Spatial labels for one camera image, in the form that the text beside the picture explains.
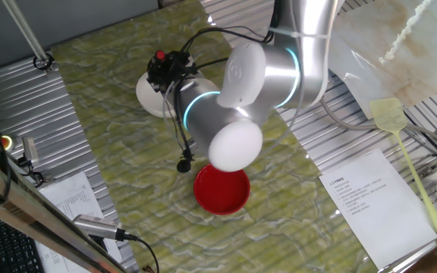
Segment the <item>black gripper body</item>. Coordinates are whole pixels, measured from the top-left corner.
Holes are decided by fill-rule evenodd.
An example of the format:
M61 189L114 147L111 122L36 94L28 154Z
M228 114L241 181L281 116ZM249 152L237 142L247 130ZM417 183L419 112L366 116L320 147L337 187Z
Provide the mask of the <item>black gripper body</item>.
M158 50L147 64L147 82L156 93L164 93L172 82L178 83L198 69L189 52Z

